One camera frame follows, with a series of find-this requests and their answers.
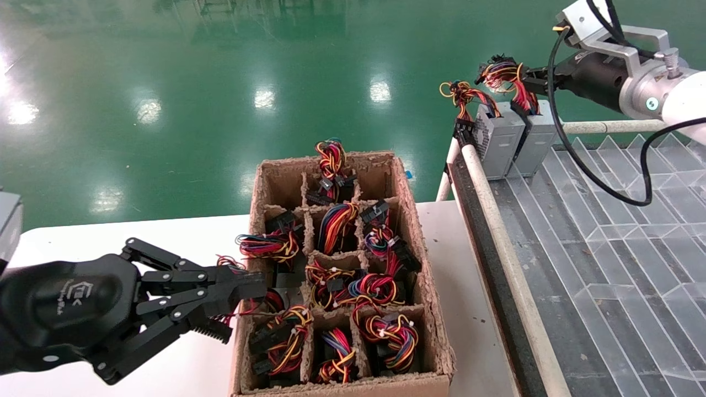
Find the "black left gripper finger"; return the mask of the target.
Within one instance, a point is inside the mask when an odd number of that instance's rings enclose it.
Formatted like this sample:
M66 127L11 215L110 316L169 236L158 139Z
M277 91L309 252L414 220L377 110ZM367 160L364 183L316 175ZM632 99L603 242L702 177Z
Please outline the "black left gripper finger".
M131 237L122 249L121 258L150 268L141 278L141 286L152 296L177 298L214 296L217 301L237 304L242 299L263 297L266 280L263 273L228 265L201 266L148 242Z
M129 332L108 339L91 357L96 374L108 385L120 382L187 332L227 344L232 327L222 319L233 314L242 297L237 289L190 289L141 302Z

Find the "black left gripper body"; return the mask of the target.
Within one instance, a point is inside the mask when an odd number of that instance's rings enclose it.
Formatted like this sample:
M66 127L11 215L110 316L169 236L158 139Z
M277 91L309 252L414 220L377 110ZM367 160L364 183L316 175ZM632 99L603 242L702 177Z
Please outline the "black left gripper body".
M3 271L2 374L91 364L108 339L128 334L148 299L141 276L121 255Z

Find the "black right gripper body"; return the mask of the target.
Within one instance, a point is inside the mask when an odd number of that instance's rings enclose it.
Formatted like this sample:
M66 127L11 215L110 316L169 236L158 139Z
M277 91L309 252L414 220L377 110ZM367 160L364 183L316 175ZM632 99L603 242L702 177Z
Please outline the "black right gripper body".
M577 52L554 69L555 87L619 111L620 93L628 77L625 60L598 52Z

